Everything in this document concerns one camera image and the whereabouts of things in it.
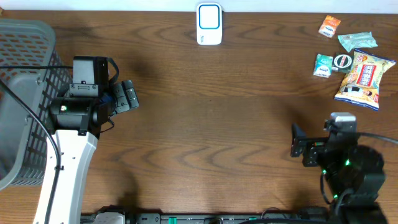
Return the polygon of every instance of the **plastic crate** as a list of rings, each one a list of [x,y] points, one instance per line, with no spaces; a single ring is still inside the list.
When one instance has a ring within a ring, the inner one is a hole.
[[[55,33],[40,21],[0,19],[0,65],[62,65]],[[47,106],[71,78],[67,69],[0,69],[0,79],[41,121]],[[28,113],[0,88],[0,190],[43,181],[46,135]]]

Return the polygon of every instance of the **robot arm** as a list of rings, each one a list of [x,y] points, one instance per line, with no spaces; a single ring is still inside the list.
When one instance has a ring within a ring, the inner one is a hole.
[[[108,81],[108,62],[117,73]],[[118,113],[139,106],[130,80],[116,83],[118,68],[111,58],[75,57],[73,83],[51,102],[47,127],[61,154],[61,170],[49,223],[80,223],[88,167],[96,150],[101,125]],[[56,160],[47,139],[47,163],[33,224],[45,223]]]

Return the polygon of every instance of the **wooden table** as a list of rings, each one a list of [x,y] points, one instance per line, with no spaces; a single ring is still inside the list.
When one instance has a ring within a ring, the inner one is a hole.
[[[381,81],[380,110],[333,99],[343,75],[312,75],[317,53],[345,52],[318,34],[326,14],[224,13],[223,42],[199,46],[192,12],[4,11],[38,19],[57,34],[65,64],[74,55],[112,57],[131,79],[140,107],[101,135],[82,212],[113,204],[165,213],[262,212],[325,206],[320,169],[290,158],[290,125],[326,136],[331,112],[357,116],[358,129],[398,138],[398,66]],[[372,31],[398,59],[397,15],[335,14],[337,34]],[[398,147],[363,139],[384,154],[378,202],[398,222]],[[40,187],[0,192],[0,223],[30,223]]]

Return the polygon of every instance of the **white background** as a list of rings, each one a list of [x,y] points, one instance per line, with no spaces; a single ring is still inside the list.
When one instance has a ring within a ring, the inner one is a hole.
[[[398,13],[398,0],[0,0],[4,9],[188,11],[217,2],[226,12]]]

